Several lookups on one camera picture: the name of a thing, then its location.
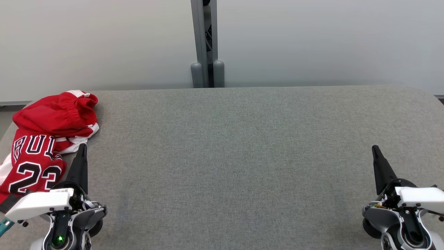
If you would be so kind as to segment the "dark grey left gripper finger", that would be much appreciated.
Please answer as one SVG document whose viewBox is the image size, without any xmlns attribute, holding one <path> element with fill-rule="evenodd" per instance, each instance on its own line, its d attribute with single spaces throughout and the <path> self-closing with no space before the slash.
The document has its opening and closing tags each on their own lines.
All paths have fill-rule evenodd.
<svg viewBox="0 0 444 250">
<path fill-rule="evenodd" d="M 88 194 L 87 145 L 84 143 L 80 144 L 79 150 L 73 158 L 66 177 L 66 184 L 68 188 L 73 188 L 78 193 Z"/>
</svg>

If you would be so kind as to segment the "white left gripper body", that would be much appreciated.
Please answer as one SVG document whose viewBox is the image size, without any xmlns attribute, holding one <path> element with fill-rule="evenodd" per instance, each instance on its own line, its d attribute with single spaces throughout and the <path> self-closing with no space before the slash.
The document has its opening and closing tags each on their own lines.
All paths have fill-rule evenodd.
<svg viewBox="0 0 444 250">
<path fill-rule="evenodd" d="M 80 184 L 63 181 L 48 192 L 33 192 L 23 196 L 6 212 L 5 217 L 14 222 L 59 211 L 75 211 L 88 200 L 87 191 Z"/>
</svg>

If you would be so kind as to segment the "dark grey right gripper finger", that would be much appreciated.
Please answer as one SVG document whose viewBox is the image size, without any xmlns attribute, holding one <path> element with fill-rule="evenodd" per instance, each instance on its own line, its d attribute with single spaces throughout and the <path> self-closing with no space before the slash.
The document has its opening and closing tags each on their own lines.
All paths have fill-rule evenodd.
<svg viewBox="0 0 444 250">
<path fill-rule="evenodd" d="M 390 163 L 384 157 L 378 145 L 372 146 L 373 171 L 375 177 L 376 194 L 380 195 L 386 186 L 398 177 L 393 171 Z"/>
</svg>

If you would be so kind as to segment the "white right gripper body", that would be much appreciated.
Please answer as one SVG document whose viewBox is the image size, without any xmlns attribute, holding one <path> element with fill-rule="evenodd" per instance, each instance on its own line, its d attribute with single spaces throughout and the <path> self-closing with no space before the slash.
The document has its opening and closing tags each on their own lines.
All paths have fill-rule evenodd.
<svg viewBox="0 0 444 250">
<path fill-rule="evenodd" d="M 444 192 L 435 187 L 416 187 L 405 179 L 391 181 L 377 200 L 388 209 L 426 209 L 431 213 L 444 212 Z"/>
</svg>

